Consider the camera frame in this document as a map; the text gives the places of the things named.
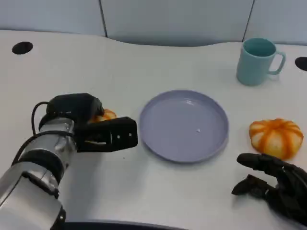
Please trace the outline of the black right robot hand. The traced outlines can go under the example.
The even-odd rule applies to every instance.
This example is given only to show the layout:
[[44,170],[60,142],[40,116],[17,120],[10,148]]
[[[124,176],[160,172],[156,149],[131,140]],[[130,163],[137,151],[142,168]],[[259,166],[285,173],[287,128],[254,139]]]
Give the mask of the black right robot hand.
[[267,202],[278,214],[303,226],[307,225],[307,172],[302,168],[266,154],[241,153],[238,163],[263,171],[277,180],[275,187],[248,175],[232,190],[235,196],[251,195]]

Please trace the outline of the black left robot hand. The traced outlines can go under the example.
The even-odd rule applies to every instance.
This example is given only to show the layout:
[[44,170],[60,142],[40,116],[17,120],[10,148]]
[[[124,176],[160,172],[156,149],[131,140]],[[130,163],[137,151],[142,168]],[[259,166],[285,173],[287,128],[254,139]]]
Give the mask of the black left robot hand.
[[75,123],[87,123],[97,115],[103,115],[101,101],[88,93],[58,95],[52,98],[46,108],[46,117],[68,118]]

